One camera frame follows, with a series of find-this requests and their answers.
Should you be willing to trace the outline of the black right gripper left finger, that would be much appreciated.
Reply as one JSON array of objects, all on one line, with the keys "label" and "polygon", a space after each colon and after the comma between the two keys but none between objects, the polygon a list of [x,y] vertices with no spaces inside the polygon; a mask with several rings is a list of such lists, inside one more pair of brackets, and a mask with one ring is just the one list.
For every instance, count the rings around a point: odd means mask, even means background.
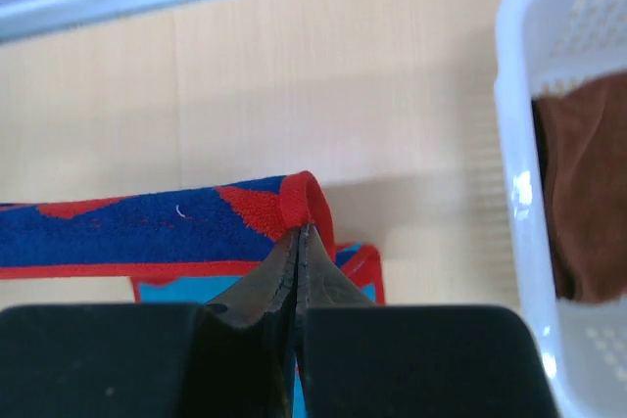
[{"label": "black right gripper left finger", "polygon": [[288,417],[299,234],[207,303],[14,306],[5,417]]}]

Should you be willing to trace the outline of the red towel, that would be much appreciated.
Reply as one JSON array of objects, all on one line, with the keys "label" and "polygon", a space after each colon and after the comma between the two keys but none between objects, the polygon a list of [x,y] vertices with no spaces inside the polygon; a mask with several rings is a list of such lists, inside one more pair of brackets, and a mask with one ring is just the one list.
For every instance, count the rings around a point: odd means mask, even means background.
[{"label": "red towel", "polygon": [[[119,276],[174,287],[184,278],[237,276],[260,265],[288,232],[313,226],[331,261],[362,291],[380,269],[371,247],[335,241],[330,208],[308,172],[192,190],[72,203],[1,208],[1,275],[5,279]],[[291,328],[293,388],[302,386],[297,320],[298,249]],[[207,303],[173,297],[157,303]]]}]

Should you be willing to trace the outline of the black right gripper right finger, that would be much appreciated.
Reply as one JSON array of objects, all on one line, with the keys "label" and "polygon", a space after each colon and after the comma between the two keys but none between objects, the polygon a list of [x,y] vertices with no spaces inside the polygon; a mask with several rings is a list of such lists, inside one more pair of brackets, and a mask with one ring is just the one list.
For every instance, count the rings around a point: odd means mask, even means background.
[{"label": "black right gripper right finger", "polygon": [[379,306],[331,261],[298,249],[298,362],[312,417],[555,417],[522,319],[496,305]]}]

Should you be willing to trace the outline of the brown towel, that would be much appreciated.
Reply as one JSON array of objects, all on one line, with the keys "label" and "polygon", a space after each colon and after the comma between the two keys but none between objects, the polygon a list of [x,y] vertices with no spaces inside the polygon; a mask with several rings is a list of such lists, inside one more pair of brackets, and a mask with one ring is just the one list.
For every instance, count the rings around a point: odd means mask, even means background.
[{"label": "brown towel", "polygon": [[626,293],[626,74],[532,102],[555,294]]}]

